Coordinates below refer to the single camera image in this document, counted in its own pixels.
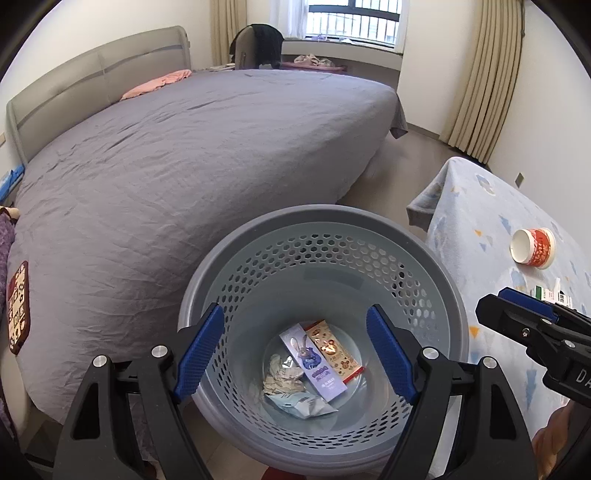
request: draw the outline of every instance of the upholstered headboard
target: upholstered headboard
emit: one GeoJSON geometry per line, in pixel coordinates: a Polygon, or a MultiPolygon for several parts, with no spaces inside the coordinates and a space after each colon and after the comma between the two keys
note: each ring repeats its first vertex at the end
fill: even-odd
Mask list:
{"type": "Polygon", "coordinates": [[[138,33],[96,47],[47,72],[7,103],[7,140],[27,164],[53,139],[128,90],[183,69],[191,69],[183,27],[138,33]]]}

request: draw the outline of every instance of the gray plastic trash can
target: gray plastic trash can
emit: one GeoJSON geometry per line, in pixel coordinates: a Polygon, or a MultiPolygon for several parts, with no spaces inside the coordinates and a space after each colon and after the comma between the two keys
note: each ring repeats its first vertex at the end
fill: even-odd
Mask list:
{"type": "Polygon", "coordinates": [[[396,224],[350,207],[291,207],[230,233],[191,279],[179,327],[211,302],[226,325],[195,403],[241,451],[303,475],[379,468],[400,437],[411,407],[392,390],[365,331],[373,304],[423,346],[467,358],[466,313],[445,268],[396,224]],[[320,319],[365,372],[331,402],[338,413],[300,420],[264,397],[264,369],[273,353],[287,354],[279,333],[320,319]]]}

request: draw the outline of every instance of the metal screw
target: metal screw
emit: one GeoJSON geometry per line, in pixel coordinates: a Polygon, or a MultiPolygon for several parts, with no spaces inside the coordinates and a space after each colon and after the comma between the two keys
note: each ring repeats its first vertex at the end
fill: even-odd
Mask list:
{"type": "Polygon", "coordinates": [[[168,349],[164,345],[156,345],[152,348],[152,356],[161,358],[168,353],[168,349]]]}
{"type": "Polygon", "coordinates": [[[107,363],[107,357],[104,355],[96,356],[95,359],[92,361],[92,364],[95,367],[102,367],[105,363],[107,363]]]}
{"type": "Polygon", "coordinates": [[[496,360],[491,356],[484,357],[484,360],[482,361],[482,363],[487,368],[496,368],[496,365],[497,365],[496,360]]]}
{"type": "Polygon", "coordinates": [[[435,360],[439,356],[439,352],[429,346],[423,350],[423,355],[429,360],[435,360]]]}

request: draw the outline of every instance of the window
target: window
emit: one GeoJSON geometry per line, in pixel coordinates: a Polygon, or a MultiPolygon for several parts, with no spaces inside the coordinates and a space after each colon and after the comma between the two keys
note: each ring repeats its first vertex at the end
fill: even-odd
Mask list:
{"type": "Polygon", "coordinates": [[[396,45],[403,0],[309,0],[307,35],[396,45]]]}

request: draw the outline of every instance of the person's hand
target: person's hand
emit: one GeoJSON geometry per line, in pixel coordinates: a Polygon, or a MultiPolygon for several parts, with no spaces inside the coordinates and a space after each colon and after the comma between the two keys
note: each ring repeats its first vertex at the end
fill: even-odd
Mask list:
{"type": "Polygon", "coordinates": [[[538,480],[543,480],[556,465],[558,453],[569,438],[569,419],[574,402],[556,410],[548,420],[548,425],[538,430],[531,441],[538,464],[538,480]]]}

